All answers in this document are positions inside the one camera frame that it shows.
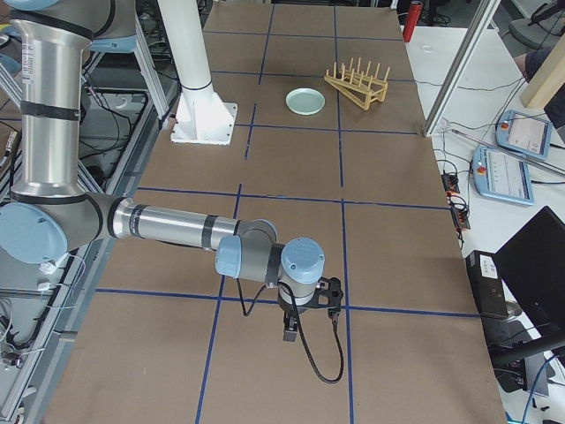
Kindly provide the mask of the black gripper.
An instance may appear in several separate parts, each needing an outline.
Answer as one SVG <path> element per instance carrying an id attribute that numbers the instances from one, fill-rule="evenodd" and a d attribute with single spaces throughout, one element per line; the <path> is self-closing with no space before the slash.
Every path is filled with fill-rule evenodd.
<path id="1" fill-rule="evenodd" d="M 306 311 L 305 307 L 297 306 L 297 309 L 284 300 L 281 296 L 277 298 L 279 307 L 283 310 L 283 336 L 284 342 L 295 342 L 298 334 L 298 316 Z"/>

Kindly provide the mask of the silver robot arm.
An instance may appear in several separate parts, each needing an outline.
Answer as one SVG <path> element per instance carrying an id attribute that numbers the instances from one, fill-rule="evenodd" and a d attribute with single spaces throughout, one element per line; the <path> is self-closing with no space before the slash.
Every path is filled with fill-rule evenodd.
<path id="1" fill-rule="evenodd" d="M 215 269 L 275 288 L 284 339 L 304 338 L 301 313 L 319 306 L 325 254 L 310 238 L 277 242 L 266 220 L 157 208 L 84 190 L 78 182 L 83 54 L 131 52 L 133 1 L 12 1 L 22 40 L 22 174 L 1 209 L 1 246 L 24 263 L 53 261 L 97 239 L 152 239 L 215 253 Z"/>

